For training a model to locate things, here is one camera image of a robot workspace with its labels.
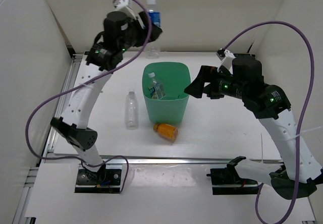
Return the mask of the blue label plastic bottle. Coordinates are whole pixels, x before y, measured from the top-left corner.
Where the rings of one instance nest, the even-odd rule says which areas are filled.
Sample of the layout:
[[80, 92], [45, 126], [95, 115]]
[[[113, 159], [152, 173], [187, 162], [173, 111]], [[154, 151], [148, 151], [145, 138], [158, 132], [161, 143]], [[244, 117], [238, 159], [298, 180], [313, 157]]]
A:
[[157, 41], [160, 28], [160, 11], [157, 9], [156, 0], [146, 0], [147, 12], [150, 16], [152, 22], [152, 33], [150, 37], [150, 42], [146, 46], [146, 57], [148, 59], [157, 59], [160, 54], [160, 46]]

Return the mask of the white orange label bottle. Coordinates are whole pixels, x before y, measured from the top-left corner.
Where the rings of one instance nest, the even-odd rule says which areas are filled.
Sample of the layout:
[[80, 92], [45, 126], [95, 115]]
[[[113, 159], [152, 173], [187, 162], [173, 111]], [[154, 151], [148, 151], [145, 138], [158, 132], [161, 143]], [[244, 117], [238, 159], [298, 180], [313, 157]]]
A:
[[149, 77], [149, 84], [148, 84], [148, 91], [149, 91], [149, 97], [151, 99], [161, 100], [165, 97], [165, 89], [164, 85], [159, 80], [154, 72], [151, 72], [148, 74]]

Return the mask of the orange plastic bottle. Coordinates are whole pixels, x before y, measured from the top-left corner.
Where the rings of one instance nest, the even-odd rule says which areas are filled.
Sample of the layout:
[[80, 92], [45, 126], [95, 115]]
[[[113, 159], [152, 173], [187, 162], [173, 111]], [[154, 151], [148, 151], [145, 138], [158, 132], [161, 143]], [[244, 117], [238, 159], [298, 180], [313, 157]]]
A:
[[178, 128], [169, 124], [156, 123], [153, 126], [153, 130], [157, 132], [161, 137], [174, 142], [178, 136]]

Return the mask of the clear plastic bottle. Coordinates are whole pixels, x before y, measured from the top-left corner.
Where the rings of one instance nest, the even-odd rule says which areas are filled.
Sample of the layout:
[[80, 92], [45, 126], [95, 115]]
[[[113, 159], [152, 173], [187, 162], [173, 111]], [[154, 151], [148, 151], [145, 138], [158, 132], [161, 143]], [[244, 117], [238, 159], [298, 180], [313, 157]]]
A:
[[138, 101], [133, 90], [126, 96], [125, 125], [127, 129], [137, 129], [139, 126]]

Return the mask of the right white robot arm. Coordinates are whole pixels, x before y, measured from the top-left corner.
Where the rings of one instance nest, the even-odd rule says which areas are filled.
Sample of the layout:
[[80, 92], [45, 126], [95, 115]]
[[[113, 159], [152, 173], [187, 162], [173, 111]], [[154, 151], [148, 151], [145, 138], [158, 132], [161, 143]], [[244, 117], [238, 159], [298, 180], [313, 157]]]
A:
[[310, 196], [322, 184], [322, 166], [315, 160], [303, 138], [298, 136], [291, 104], [277, 85], [264, 82], [262, 64], [254, 57], [238, 56], [232, 61], [232, 72], [224, 66], [201, 66], [195, 80], [184, 92], [210, 99], [231, 96], [244, 106], [264, 126], [273, 140], [283, 164], [255, 162], [244, 156], [230, 161], [224, 169], [211, 170], [214, 184], [241, 185], [246, 180], [267, 184], [284, 199], [291, 200], [296, 168], [299, 168], [297, 198]]

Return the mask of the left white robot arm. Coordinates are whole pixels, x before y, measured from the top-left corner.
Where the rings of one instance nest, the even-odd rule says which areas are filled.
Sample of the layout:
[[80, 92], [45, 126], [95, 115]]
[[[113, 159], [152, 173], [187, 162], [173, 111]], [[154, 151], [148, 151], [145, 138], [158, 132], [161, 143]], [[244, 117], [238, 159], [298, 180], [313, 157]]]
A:
[[145, 11], [138, 16], [121, 11], [108, 13], [103, 21], [103, 31], [97, 34], [87, 55], [77, 90], [61, 116], [50, 122], [84, 160], [85, 174], [95, 184], [105, 180], [106, 172], [95, 146], [97, 132], [88, 127], [88, 121], [99, 94], [111, 77], [107, 72], [117, 67], [129, 48], [142, 47], [146, 41], [153, 42], [161, 33]]

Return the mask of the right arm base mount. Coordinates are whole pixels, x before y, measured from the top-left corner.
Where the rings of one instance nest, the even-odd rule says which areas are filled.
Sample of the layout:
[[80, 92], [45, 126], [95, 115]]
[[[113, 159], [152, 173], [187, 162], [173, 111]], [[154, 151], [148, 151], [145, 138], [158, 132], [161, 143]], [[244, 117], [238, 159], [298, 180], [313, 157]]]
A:
[[246, 157], [238, 156], [224, 168], [212, 168], [206, 176], [211, 179], [213, 195], [256, 195], [258, 182], [238, 176], [235, 167]]

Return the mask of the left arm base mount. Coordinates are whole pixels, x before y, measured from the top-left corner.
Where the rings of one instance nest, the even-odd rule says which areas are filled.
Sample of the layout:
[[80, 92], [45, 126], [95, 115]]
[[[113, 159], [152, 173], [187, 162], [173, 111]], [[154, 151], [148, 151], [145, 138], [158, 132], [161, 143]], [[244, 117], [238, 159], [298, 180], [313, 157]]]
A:
[[91, 174], [83, 166], [79, 165], [75, 193], [95, 194], [120, 194], [121, 191], [122, 166], [107, 164], [105, 170], [100, 168], [99, 174]]

